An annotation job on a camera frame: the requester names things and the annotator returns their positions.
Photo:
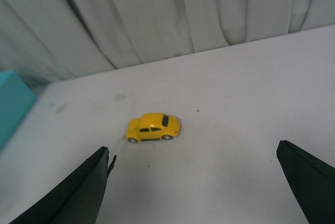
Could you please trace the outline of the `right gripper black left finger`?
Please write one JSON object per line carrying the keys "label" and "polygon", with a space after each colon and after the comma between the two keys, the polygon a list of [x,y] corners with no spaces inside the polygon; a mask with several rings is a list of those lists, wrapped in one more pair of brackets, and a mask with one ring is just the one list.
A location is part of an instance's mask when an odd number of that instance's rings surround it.
{"label": "right gripper black left finger", "polygon": [[116,159],[102,146],[11,223],[95,223]]}

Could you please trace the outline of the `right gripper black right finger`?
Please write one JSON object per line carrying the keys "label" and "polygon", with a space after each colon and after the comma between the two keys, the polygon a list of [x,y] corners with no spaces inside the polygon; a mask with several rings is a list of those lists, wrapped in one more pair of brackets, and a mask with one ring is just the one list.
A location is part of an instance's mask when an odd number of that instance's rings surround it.
{"label": "right gripper black right finger", "polygon": [[334,167],[287,140],[276,155],[307,221],[334,223]]}

